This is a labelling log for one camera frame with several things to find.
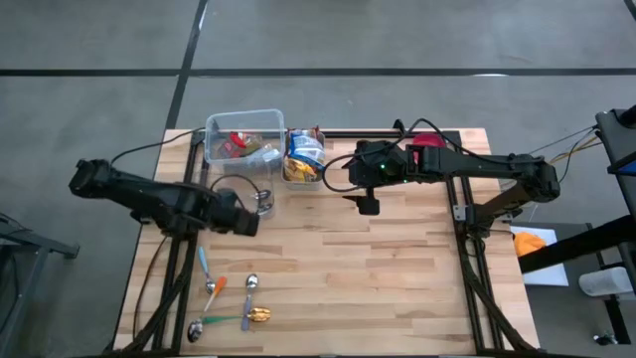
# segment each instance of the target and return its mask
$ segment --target gray floor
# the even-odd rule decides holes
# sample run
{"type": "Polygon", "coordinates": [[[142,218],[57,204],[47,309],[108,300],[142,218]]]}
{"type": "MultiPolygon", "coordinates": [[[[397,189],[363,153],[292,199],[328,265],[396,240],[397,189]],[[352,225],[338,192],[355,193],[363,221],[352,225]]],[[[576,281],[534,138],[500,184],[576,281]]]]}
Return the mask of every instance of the gray floor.
{"type": "MultiPolygon", "coordinates": [[[[0,69],[179,68],[196,6],[0,0],[0,69]]],[[[636,67],[636,22],[621,0],[217,0],[194,67],[636,67]]],[[[18,356],[96,354],[112,337],[139,227],[125,209],[75,198],[67,185],[78,159],[159,139],[175,84],[0,78],[0,211],[81,244],[74,262],[47,265],[18,356]]],[[[634,104],[634,93],[633,77],[190,79],[177,127],[266,107],[280,108],[289,126],[387,127],[425,116],[440,127],[486,127],[493,151],[508,153],[592,125],[597,112],[634,104]]],[[[149,176],[157,154],[118,167],[149,176]]],[[[600,147],[574,156],[561,197],[533,221],[598,225],[626,213],[606,166],[600,147]]],[[[602,312],[558,320],[552,299],[563,303],[558,292],[531,302],[543,347],[580,354],[571,346],[589,342],[602,312]]]]}

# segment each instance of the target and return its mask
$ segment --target orange object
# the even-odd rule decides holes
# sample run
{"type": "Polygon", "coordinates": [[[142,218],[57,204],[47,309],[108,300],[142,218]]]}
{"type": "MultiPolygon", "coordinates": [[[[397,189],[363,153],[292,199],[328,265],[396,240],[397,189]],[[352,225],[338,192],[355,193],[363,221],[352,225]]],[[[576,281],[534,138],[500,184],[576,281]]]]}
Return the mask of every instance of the orange object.
{"type": "Polygon", "coordinates": [[[215,298],[217,297],[219,292],[221,292],[223,287],[226,286],[226,283],[228,283],[228,279],[225,276],[221,276],[221,277],[219,277],[219,279],[217,279],[217,283],[215,285],[215,290],[210,295],[210,299],[208,300],[208,303],[206,304],[206,308],[203,309],[204,313],[206,313],[208,311],[208,308],[210,308],[210,305],[212,304],[212,301],[215,300],[215,298]]]}
{"type": "Polygon", "coordinates": [[[540,248],[544,248],[546,242],[537,235],[529,233],[515,234],[515,252],[518,257],[535,252],[540,248]]]}
{"type": "Polygon", "coordinates": [[[215,286],[215,290],[214,290],[214,292],[212,292],[212,294],[213,295],[219,294],[219,292],[221,292],[223,287],[226,286],[226,283],[228,283],[228,278],[227,277],[225,277],[225,276],[219,277],[219,279],[217,280],[216,286],[215,286]]]}

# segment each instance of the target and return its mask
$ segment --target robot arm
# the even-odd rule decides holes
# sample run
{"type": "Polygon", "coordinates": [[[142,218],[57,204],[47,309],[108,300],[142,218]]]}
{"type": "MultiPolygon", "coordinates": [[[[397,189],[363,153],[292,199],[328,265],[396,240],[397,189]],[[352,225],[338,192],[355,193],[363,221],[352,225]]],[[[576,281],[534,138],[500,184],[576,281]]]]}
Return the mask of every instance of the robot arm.
{"type": "Polygon", "coordinates": [[[73,194],[110,199],[131,209],[130,216],[138,222],[154,221],[164,235],[174,237],[206,228],[222,234],[256,235],[258,214],[237,208],[233,190],[156,182],[116,170],[106,160],[81,160],[77,168],[69,184],[73,194]]]}
{"type": "Polygon", "coordinates": [[[437,183],[457,176],[515,179],[517,184],[485,204],[466,208],[466,224],[490,228],[506,213],[517,216],[530,202],[546,203],[560,192],[555,169],[542,158],[522,155],[467,155],[446,147],[407,145],[406,150],[388,141],[359,141],[353,158],[343,166],[349,181],[366,189],[353,200],[362,215],[378,215],[380,202],[374,189],[408,182],[437,183]]]}

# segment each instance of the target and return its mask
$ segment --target wooden table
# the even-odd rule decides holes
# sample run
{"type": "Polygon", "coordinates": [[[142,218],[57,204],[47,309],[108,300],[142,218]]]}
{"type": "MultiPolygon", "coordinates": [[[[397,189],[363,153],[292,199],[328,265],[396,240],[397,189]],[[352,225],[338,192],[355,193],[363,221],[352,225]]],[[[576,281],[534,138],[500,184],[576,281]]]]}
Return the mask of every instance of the wooden table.
{"type": "MultiPolygon", "coordinates": [[[[484,129],[459,130],[464,146],[489,153],[484,129]]],[[[182,132],[168,130],[165,137],[182,132]]],[[[189,142],[189,136],[184,136],[164,145],[156,180],[183,179],[189,142]]],[[[327,159],[353,152],[355,142],[327,140],[327,159]]],[[[336,165],[332,168],[330,182],[341,188],[349,186],[346,171],[336,165]]],[[[477,203],[499,193],[494,179],[471,179],[471,185],[477,203]]],[[[255,272],[260,281],[254,305],[270,308],[272,318],[253,323],[249,332],[240,331],[238,320],[207,325],[195,344],[184,334],[181,354],[474,353],[445,184],[404,184],[376,193],[381,214],[361,216],[353,202],[324,187],[298,192],[276,182],[275,216],[261,221],[255,238],[201,232],[199,245],[206,250],[213,277],[228,278],[228,286],[209,314],[241,314],[244,281],[255,272]]],[[[115,348],[132,339],[135,302],[162,239],[155,227],[144,227],[141,232],[115,348]]],[[[139,328],[159,302],[168,247],[164,245],[146,288],[139,328]]],[[[524,338],[538,346],[510,235],[493,232],[486,240],[486,257],[497,303],[524,338]]],[[[195,263],[186,327],[180,329],[185,330],[187,322],[200,315],[209,297],[203,282],[201,266],[195,263]]],[[[172,336],[175,307],[166,337],[172,336]]],[[[480,317],[488,336],[481,305],[480,317]]]]}

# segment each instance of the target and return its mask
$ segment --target black cable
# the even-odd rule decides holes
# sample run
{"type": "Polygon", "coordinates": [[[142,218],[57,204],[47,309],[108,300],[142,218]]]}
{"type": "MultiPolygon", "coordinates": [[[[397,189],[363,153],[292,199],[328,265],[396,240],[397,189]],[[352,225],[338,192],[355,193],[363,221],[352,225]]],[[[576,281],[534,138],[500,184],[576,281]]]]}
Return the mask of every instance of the black cable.
{"type": "Polygon", "coordinates": [[[515,239],[515,233],[511,232],[510,230],[501,230],[501,229],[488,229],[489,231],[494,231],[496,233],[506,233],[506,234],[510,234],[513,236],[513,239],[515,239]]]}
{"type": "Polygon", "coordinates": [[[348,189],[336,189],[334,187],[332,187],[329,182],[327,181],[327,168],[329,168],[332,164],[334,164],[337,161],[340,161],[342,159],[346,159],[346,158],[358,158],[358,157],[364,157],[365,155],[371,155],[371,154],[375,154],[390,148],[395,147],[396,145],[400,144],[409,134],[411,134],[413,132],[413,130],[417,127],[418,124],[420,124],[421,122],[424,122],[426,124],[428,124],[429,127],[431,127],[435,133],[437,133],[437,135],[439,135],[440,137],[444,138],[447,142],[449,142],[450,144],[452,144],[453,146],[455,146],[455,148],[458,148],[459,150],[466,152],[468,155],[479,158],[483,161],[486,162],[490,162],[490,163],[495,163],[495,164],[525,164],[525,163],[538,163],[544,160],[543,157],[538,158],[538,159],[531,159],[531,160],[520,160],[520,161],[515,161],[514,159],[511,160],[496,160],[496,159],[491,159],[491,158],[487,158],[484,157],[482,155],[479,155],[471,150],[468,150],[466,148],[464,148],[463,146],[455,143],[452,139],[448,138],[444,133],[442,133],[442,131],[435,125],[433,124],[430,120],[426,119],[426,118],[420,118],[418,120],[415,121],[415,123],[406,131],[402,134],[402,136],[400,136],[396,141],[389,143],[387,145],[385,145],[382,148],[376,149],[376,150],[371,150],[368,152],[362,152],[362,153],[353,153],[353,154],[345,154],[345,155],[341,155],[337,158],[334,158],[332,160],[330,160],[324,167],[323,169],[323,175],[322,175],[322,180],[325,183],[325,186],[336,193],[348,193],[357,189],[361,189],[361,187],[356,186],[356,187],[352,187],[352,188],[348,188],[348,189]]]}
{"type": "Polygon", "coordinates": [[[435,124],[433,124],[430,120],[426,119],[426,118],[420,118],[418,119],[415,123],[418,123],[420,121],[423,121],[424,123],[428,124],[428,126],[430,126],[431,128],[433,128],[433,130],[442,138],[446,139],[447,142],[449,142],[450,144],[454,145],[455,148],[458,148],[459,150],[466,152],[466,154],[473,156],[475,158],[479,158],[483,161],[489,162],[489,163],[494,163],[494,164],[530,164],[530,163],[539,163],[541,161],[544,160],[543,157],[537,158],[537,159],[529,159],[529,160],[519,160],[516,161],[514,160],[514,158],[510,159],[510,160],[497,160],[497,159],[491,159],[488,157],[485,157],[483,155],[479,155],[473,151],[470,151],[466,148],[464,148],[463,146],[455,143],[452,139],[450,139],[449,137],[447,137],[444,133],[442,133],[442,131],[437,128],[437,126],[435,124]]]}
{"type": "Polygon", "coordinates": [[[181,133],[181,134],[179,134],[179,135],[175,136],[174,138],[171,138],[171,139],[168,139],[168,140],[164,140],[164,141],[159,142],[159,143],[146,144],[146,145],[142,145],[142,146],[140,146],[140,147],[136,147],[136,148],[128,149],[128,150],[126,150],[126,151],[123,151],[123,152],[121,152],[121,153],[119,153],[119,154],[115,155],[115,156],[114,156],[114,158],[112,158],[112,159],[110,160],[110,165],[112,165],[112,164],[113,164],[113,163],[114,163],[117,159],[121,158],[122,156],[124,156],[124,155],[126,155],[126,154],[130,154],[130,153],[132,153],[132,152],[136,152],[136,151],[138,151],[138,150],[143,150],[143,149],[152,148],[152,147],[154,147],[154,146],[159,146],[159,145],[163,145],[163,144],[171,143],[171,142],[173,142],[173,141],[177,140],[178,138],[181,138],[181,137],[182,137],[182,136],[184,136],[184,135],[192,134],[192,133],[194,133],[194,132],[196,132],[196,131],[199,131],[199,130],[202,130],[202,129],[205,129],[205,128],[206,128],[206,127],[199,127],[199,128],[195,128],[195,129],[192,129],[192,130],[188,130],[188,131],[186,131],[186,132],[183,132],[183,133],[181,133]]]}
{"type": "MultiPolygon", "coordinates": [[[[254,193],[256,194],[256,212],[258,212],[258,209],[260,209],[260,191],[258,190],[258,187],[256,186],[256,184],[254,184],[253,181],[251,181],[249,178],[247,178],[246,176],[242,176],[240,174],[226,174],[223,175],[219,178],[217,178],[217,180],[215,180],[214,182],[212,182],[212,185],[210,186],[210,190],[214,191],[215,189],[215,185],[217,185],[217,183],[219,183],[220,181],[222,181],[223,179],[226,178],[240,178],[244,181],[246,181],[247,183],[249,183],[249,185],[251,185],[251,187],[254,189],[254,193]]],[[[237,194],[237,201],[238,203],[245,209],[245,205],[242,203],[242,200],[239,198],[239,194],[237,194]]]]}
{"type": "MultiPolygon", "coordinates": [[[[481,238],[474,238],[472,236],[467,236],[468,240],[466,242],[473,242],[473,243],[477,243],[480,247],[481,247],[481,252],[483,254],[486,254],[486,243],[484,242],[483,239],[481,238]]],[[[466,255],[468,255],[471,258],[477,258],[476,253],[475,254],[470,254],[468,252],[468,249],[466,249],[466,255]]]]}
{"type": "Polygon", "coordinates": [[[589,133],[591,133],[592,131],[594,131],[593,128],[590,131],[588,131],[585,135],[583,135],[583,137],[580,138],[572,146],[572,149],[569,151],[569,154],[567,155],[567,162],[565,163],[565,170],[563,171],[563,175],[560,177],[560,179],[558,179],[559,184],[563,181],[563,179],[565,179],[565,175],[567,175],[567,170],[569,169],[569,160],[572,158],[572,153],[574,152],[574,149],[576,149],[576,146],[578,145],[578,143],[580,143],[583,139],[585,139],[589,135],[589,133]]]}
{"type": "Polygon", "coordinates": [[[585,132],[586,130],[589,130],[589,129],[592,129],[592,128],[595,128],[595,127],[596,127],[596,125],[591,125],[591,126],[589,126],[589,127],[587,127],[587,128],[584,128],[584,129],[579,130],[579,131],[577,131],[577,132],[575,132],[575,133],[572,133],[572,134],[570,134],[570,135],[567,135],[567,136],[565,136],[565,137],[563,137],[563,138],[561,138],[561,139],[558,139],[558,140],[556,140],[556,141],[554,141],[554,142],[552,142],[552,143],[550,143],[550,144],[546,144],[546,145],[544,145],[544,146],[542,146],[542,147],[539,147],[539,148],[537,148],[537,149],[535,149],[535,150],[533,150],[533,151],[530,151],[530,152],[528,152],[528,154],[536,153],[536,152],[538,152],[538,151],[540,151],[540,150],[542,150],[542,149],[546,149],[546,148],[551,147],[551,146],[553,146],[553,145],[555,145],[555,144],[559,144],[559,143],[563,142],[563,141],[564,141],[564,140],[566,140],[566,139],[570,139],[570,138],[574,137],[574,136],[575,136],[575,135],[577,135],[577,134],[581,134],[581,133],[585,132]]]}
{"type": "Polygon", "coordinates": [[[18,280],[18,263],[16,263],[16,257],[13,254],[11,254],[11,263],[13,263],[13,279],[15,284],[16,297],[13,299],[13,303],[11,303],[11,308],[9,308],[9,311],[7,312],[7,316],[4,318],[2,325],[0,325],[0,334],[2,334],[2,332],[4,331],[4,328],[7,325],[7,322],[9,322],[9,317],[11,316],[11,312],[16,307],[16,304],[18,304],[18,299],[20,295],[20,281],[18,280]]]}
{"type": "Polygon", "coordinates": [[[143,284],[141,284],[141,290],[139,291],[139,297],[137,297],[137,304],[135,305],[135,312],[134,312],[134,315],[132,316],[132,339],[133,340],[135,339],[135,336],[137,335],[137,315],[139,314],[139,308],[141,307],[141,297],[143,297],[143,292],[144,290],[146,290],[148,279],[150,279],[150,272],[152,271],[152,268],[155,266],[155,262],[157,261],[157,258],[159,257],[159,252],[161,251],[161,247],[163,246],[163,244],[166,242],[167,239],[168,239],[167,236],[163,238],[163,240],[161,241],[161,244],[159,244],[159,247],[157,248],[157,251],[152,256],[152,259],[150,260],[150,265],[148,266],[148,271],[146,272],[146,277],[143,279],[143,284]]]}

